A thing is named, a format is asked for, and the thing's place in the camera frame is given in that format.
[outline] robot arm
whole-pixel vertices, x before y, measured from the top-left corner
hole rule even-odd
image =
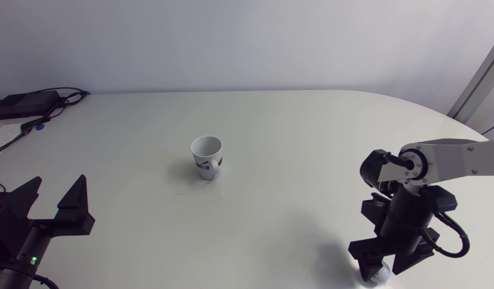
[[[467,175],[494,175],[494,141],[436,139],[403,146],[399,159],[412,163],[412,169],[387,163],[379,181],[406,180],[426,185]]]
[[[361,213],[375,225],[377,237],[353,241],[348,247],[358,260],[364,281],[382,268],[382,259],[394,254],[393,273],[400,274],[434,250],[458,258],[467,254],[467,234],[445,212],[457,207],[455,196],[438,181],[467,175],[494,175],[494,141],[437,139],[410,143],[399,156],[373,151],[361,165],[361,177],[386,197],[372,193]],[[428,228],[435,216],[458,232],[463,249],[451,253],[436,245],[439,234]]]

